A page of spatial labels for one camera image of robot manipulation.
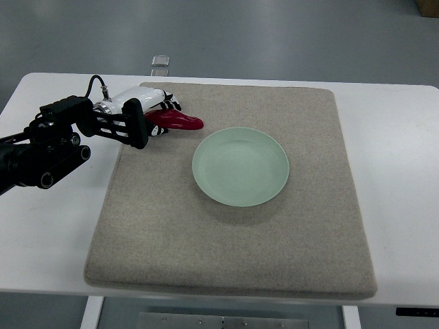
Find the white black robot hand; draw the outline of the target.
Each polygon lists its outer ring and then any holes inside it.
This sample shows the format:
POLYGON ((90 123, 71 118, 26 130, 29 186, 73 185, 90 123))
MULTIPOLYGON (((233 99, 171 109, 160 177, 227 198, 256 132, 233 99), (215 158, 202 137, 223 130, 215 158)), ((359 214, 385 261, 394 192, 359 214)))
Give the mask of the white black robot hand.
POLYGON ((178 111, 182 110, 178 100, 172 93, 146 86, 135 86, 119 93, 109 100, 103 100, 102 107, 106 107, 105 112, 108 114, 120 114, 123 104, 130 99, 138 99, 140 102, 142 119, 138 117, 137 121, 145 128, 145 133, 148 134, 148 136, 159 136, 169 132, 167 128, 159 127, 157 124, 151 123, 145 119, 143 115, 148 110, 156 107, 159 107, 160 109, 171 108, 178 111))

